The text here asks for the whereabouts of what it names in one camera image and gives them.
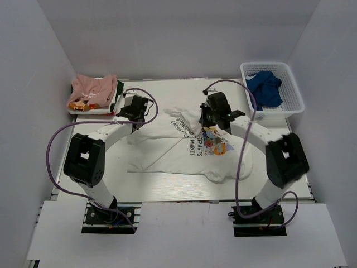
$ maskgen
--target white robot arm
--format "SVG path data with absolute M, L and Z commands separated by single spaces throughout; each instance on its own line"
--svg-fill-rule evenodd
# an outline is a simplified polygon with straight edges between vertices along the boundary
M 145 122 L 144 114 L 148 99 L 137 95 L 126 97 L 125 106 L 115 117 L 115 121 Z M 122 138 L 130 135 L 142 124 L 106 125 L 89 135 L 75 134 L 72 137 L 64 165 L 64 173 L 78 183 L 85 193 L 105 208 L 116 209 L 117 199 L 102 180 L 105 167 L 105 152 Z M 112 213 L 97 207 L 103 218 L 111 218 Z
M 254 122 L 246 137 L 250 118 L 241 111 L 232 112 L 222 92 L 209 95 L 200 107 L 203 127 L 218 125 L 231 135 L 247 138 L 266 155 L 268 180 L 252 200 L 256 211 L 268 208 L 281 199 L 286 190 L 308 172 L 309 165 L 296 134 L 282 136 Z

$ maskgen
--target white plastic basket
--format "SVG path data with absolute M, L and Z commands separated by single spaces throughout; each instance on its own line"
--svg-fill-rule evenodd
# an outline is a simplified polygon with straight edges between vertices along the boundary
M 283 103 L 278 107 L 263 107 L 262 111 L 257 111 L 255 114 L 256 119 L 279 119 L 287 118 L 294 113 L 301 113 L 305 109 L 303 101 L 295 82 L 295 79 L 290 71 L 290 68 L 285 63 L 275 62 L 251 62 L 242 63 L 240 65 L 242 72 L 243 83 L 247 86 L 245 77 L 247 75 L 255 74 L 259 71 L 271 71 L 275 77 L 279 78 L 282 82 L 279 87 L 279 94 Z M 249 109 L 252 113 L 254 111 L 250 101 L 249 93 L 246 92 Z

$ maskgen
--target wire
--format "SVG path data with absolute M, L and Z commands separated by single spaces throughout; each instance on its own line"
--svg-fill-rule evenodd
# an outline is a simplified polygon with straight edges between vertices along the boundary
M 118 218 L 118 212 L 117 212 L 117 214 L 115 215 L 114 219 L 113 219 L 111 222 L 106 222 L 106 221 L 103 221 L 103 222 L 105 222 L 105 223 L 112 223 L 112 222 L 114 222 L 117 218 Z
M 158 115 L 158 104 L 156 102 L 156 100 L 154 99 L 154 97 L 146 90 L 144 89 L 141 89 L 141 88 L 131 88 L 131 89 L 127 89 L 127 91 L 130 91 L 130 90 L 138 90 L 138 91 L 142 91 L 144 93 L 146 93 L 147 95 L 149 95 L 149 97 L 153 100 L 155 106 L 156 106 L 156 113 L 154 115 L 153 118 L 151 118 L 149 121 L 147 122 L 133 122 L 133 121 L 110 121 L 109 124 L 108 124 L 108 121 L 84 121 L 84 122 L 73 122 L 73 123 L 70 123 L 66 126 L 63 126 L 61 128 L 59 128 L 53 135 L 52 137 L 50 138 L 50 141 L 49 141 L 49 144 L 47 145 L 47 150 L 46 150 L 46 167 L 47 167 L 47 172 L 49 174 L 49 177 L 50 177 L 50 180 L 51 182 L 54 184 L 54 186 L 56 188 L 58 188 L 59 190 L 61 190 L 62 192 L 64 193 L 67 193 L 67 194 L 71 194 L 71 195 L 75 195 L 77 197 L 84 197 L 84 198 L 87 198 L 89 199 L 90 201 L 92 201 L 98 208 L 102 209 L 102 210 L 106 210 L 106 211 L 110 211 L 110 212 L 115 212 L 115 213 L 119 213 L 120 215 L 122 215 L 124 217 L 124 219 L 129 223 L 129 225 L 132 227 L 132 229 L 134 230 L 134 232 L 136 231 L 134 225 L 132 224 L 132 222 L 130 221 L 130 219 L 123 213 L 121 212 L 120 210 L 118 209 L 111 209 L 111 208 L 106 208 L 104 207 L 103 205 L 99 204 L 98 202 L 96 202 L 94 200 L 94 198 L 88 196 L 88 195 L 85 195 L 85 194 L 80 194 L 80 193 L 74 193 L 74 192 L 71 192 L 71 191 L 68 191 L 64 188 L 62 188 L 55 180 L 54 176 L 52 175 L 52 172 L 51 172 L 51 166 L 50 166 L 50 149 L 51 149 L 51 145 L 55 139 L 55 137 L 63 130 L 65 130 L 66 128 L 68 127 L 71 127 L 71 126 L 76 126 L 76 125 L 83 125 L 83 124 L 105 124 L 105 125 L 112 125 L 112 124 L 137 124 L 137 125 L 146 125 L 146 124 L 149 124 L 151 123 L 152 121 L 154 121 L 154 119 L 157 117 Z
M 149 102 L 152 102 L 152 104 L 150 105 L 150 107 L 149 107 L 149 109 L 147 110 L 146 114 L 144 114 L 145 116 L 147 116 L 147 115 L 149 114 L 149 111 L 150 111 L 151 107 L 154 105 L 154 102 L 153 102 L 151 99 L 149 99 L 148 101 L 149 101 Z
M 122 223 L 123 220 L 121 219 L 120 221 L 115 222 L 114 224 L 112 224 L 111 226 L 109 226 L 109 229 L 112 229 L 113 227 L 117 226 L 118 224 Z
M 256 216 L 261 215 L 262 213 L 264 213 L 266 211 L 269 211 L 269 210 L 273 209 L 287 194 L 293 194 L 295 196 L 295 199 L 296 199 L 296 207 L 295 207 L 295 211 L 294 211 L 292 217 L 286 223 L 284 223 L 284 224 L 282 224 L 282 225 L 280 225 L 278 227 L 275 227 L 274 229 L 278 229 L 278 228 L 284 227 L 284 226 L 286 226 L 287 224 L 289 224 L 293 220 L 293 218 L 295 217 L 295 215 L 297 213 L 298 196 L 293 191 L 285 192 L 283 194 L 283 196 L 279 200 L 277 200 L 276 202 L 274 202 L 273 204 L 269 205 L 268 207 L 266 207 L 266 208 L 264 208 L 264 209 L 262 209 L 260 211 L 257 211 L 255 213 L 252 213 L 252 214 L 249 214 L 249 215 L 243 215 L 243 213 L 240 211 L 239 198 L 238 198 L 239 173 L 240 173 L 240 169 L 242 167 L 242 159 L 243 159 L 244 149 L 245 149 L 245 146 L 246 146 L 247 141 L 248 141 L 249 131 L 252 128 L 252 124 L 253 124 L 253 121 L 255 119 L 255 113 L 257 112 L 257 102 L 255 101 L 255 97 L 252 94 L 252 92 L 250 92 L 250 90 L 244 84 L 242 84 L 241 82 L 235 81 L 235 80 L 231 80 L 231 79 L 217 80 L 217 81 L 213 82 L 212 84 L 210 84 L 205 90 L 203 90 L 203 92 L 207 93 L 209 88 L 211 88 L 213 85 L 215 85 L 217 83 L 220 83 L 220 82 L 232 82 L 232 83 L 238 84 L 241 87 L 243 87 L 249 93 L 250 98 L 253 101 L 253 108 L 254 108 L 253 114 L 252 114 L 252 116 L 250 118 L 250 122 L 248 123 L 247 131 L 245 132 L 245 136 L 244 136 L 244 140 L 243 140 L 243 144 L 242 144 L 242 149 L 240 151 L 239 160 L 238 160 L 237 175 L 235 177 L 235 205 L 237 207 L 237 213 L 242 219 L 250 219 L 250 218 L 256 217 Z
M 259 229 L 260 229 L 260 230 L 265 230 L 265 229 L 267 229 L 270 225 L 272 225 L 272 223 L 273 223 L 273 217 L 270 217 L 270 221 L 269 221 L 268 225 L 267 225 L 267 226 L 260 227 Z
M 216 88 L 209 88 L 209 89 L 207 90 L 207 92 L 217 92 L 217 89 L 216 89 Z

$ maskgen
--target black joint housing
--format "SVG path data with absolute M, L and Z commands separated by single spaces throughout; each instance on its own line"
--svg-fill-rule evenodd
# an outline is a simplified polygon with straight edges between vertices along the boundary
M 208 106 L 204 103 L 201 107 L 200 123 L 203 127 L 218 125 L 222 130 L 230 133 L 230 123 L 245 113 L 236 110 L 232 112 L 227 98 L 223 92 L 217 92 L 207 97 Z
M 77 133 L 71 139 L 63 171 L 73 181 L 92 188 L 102 180 L 104 162 L 105 142 Z
M 281 189 L 300 179 L 310 169 L 300 139 L 294 133 L 269 142 L 266 146 L 266 159 L 269 180 Z
M 130 121 L 134 122 L 145 122 L 145 111 L 147 108 L 149 99 L 141 96 L 133 96 L 132 102 L 130 105 L 123 107 L 116 116 L 122 116 Z M 142 124 L 133 124 L 132 132 L 141 128 Z

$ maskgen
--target white enclosure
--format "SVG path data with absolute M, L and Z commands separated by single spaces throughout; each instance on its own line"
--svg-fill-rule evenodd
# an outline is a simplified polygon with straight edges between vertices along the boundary
M 0 260 L 22 267 L 52 185 L 50 136 L 71 122 L 75 73 L 128 79 L 239 78 L 247 61 L 292 70 L 305 111 L 289 118 L 346 262 L 357 267 L 357 1 L 2 0 Z M 52 169 L 69 132 L 58 138 Z

